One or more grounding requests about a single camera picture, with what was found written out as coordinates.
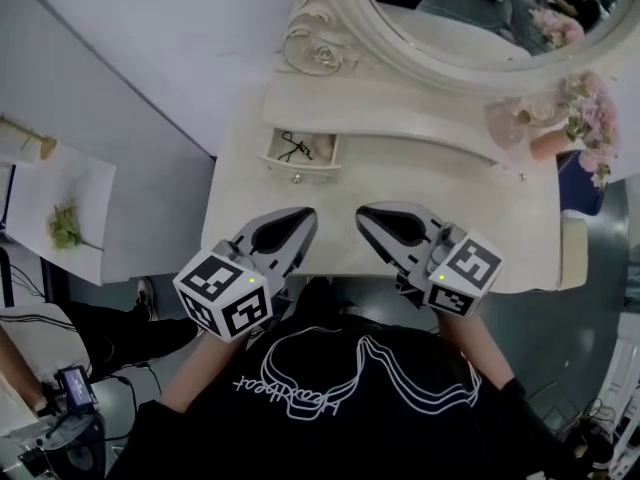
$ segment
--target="flower bouquet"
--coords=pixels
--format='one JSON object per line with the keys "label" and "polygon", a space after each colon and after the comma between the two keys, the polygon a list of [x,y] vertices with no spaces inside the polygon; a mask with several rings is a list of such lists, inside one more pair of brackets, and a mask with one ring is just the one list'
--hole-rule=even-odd
{"label": "flower bouquet", "polygon": [[582,25],[569,16],[551,9],[532,9],[529,12],[533,24],[554,50],[584,39]]}
{"label": "flower bouquet", "polygon": [[620,149],[618,111],[604,82],[591,71],[568,78],[565,91],[570,104],[567,136],[584,143],[580,165],[593,173],[596,187],[604,188],[611,174],[609,164]]}

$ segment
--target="oval mirror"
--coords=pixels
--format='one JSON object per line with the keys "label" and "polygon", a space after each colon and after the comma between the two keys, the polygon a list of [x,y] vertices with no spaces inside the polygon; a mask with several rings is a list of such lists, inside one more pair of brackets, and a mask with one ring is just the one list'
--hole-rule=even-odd
{"label": "oval mirror", "polygon": [[620,21],[616,14],[629,7],[623,0],[374,1],[400,37],[430,55],[435,47],[441,60],[450,61],[514,61],[562,52],[590,36],[604,37]]}

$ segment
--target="small drawer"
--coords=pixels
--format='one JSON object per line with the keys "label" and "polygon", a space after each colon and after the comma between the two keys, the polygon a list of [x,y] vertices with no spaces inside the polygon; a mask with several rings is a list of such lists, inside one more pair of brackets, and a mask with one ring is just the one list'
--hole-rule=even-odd
{"label": "small drawer", "polygon": [[[317,139],[325,141],[325,144],[318,145]],[[330,159],[323,159],[316,148],[327,148],[327,142],[332,151]],[[334,179],[342,168],[336,163],[338,146],[337,135],[275,129],[266,152],[258,156],[274,175],[286,177],[292,183],[324,182]]]}

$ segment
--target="black t-shirt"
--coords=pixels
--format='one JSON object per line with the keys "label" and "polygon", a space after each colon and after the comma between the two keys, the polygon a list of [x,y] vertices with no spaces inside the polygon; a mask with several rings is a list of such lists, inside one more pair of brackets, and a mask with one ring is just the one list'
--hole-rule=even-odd
{"label": "black t-shirt", "polygon": [[281,323],[184,415],[144,404],[109,478],[560,479],[567,464],[516,381],[500,392],[436,336],[343,316]]}
{"label": "black t-shirt", "polygon": [[600,2],[598,0],[565,1],[575,7],[578,15],[574,16],[574,18],[582,25],[585,32],[589,32],[598,23],[600,19]]}

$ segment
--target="person's arm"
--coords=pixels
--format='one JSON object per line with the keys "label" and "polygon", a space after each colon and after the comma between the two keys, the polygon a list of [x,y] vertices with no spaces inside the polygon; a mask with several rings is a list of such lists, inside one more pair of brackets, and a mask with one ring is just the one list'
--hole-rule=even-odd
{"label": "person's arm", "polygon": [[193,354],[178,370],[160,403],[184,413],[196,397],[218,376],[233,355],[246,346],[246,338],[225,343],[205,333]]}
{"label": "person's arm", "polygon": [[569,5],[566,0],[553,0],[553,2],[568,16],[577,16],[578,11],[573,5]]}
{"label": "person's arm", "polygon": [[38,412],[47,406],[42,385],[1,325],[0,371],[33,412]]}
{"label": "person's arm", "polygon": [[493,341],[478,312],[469,318],[436,312],[440,336],[457,347],[467,360],[498,389],[514,379],[513,370]]}

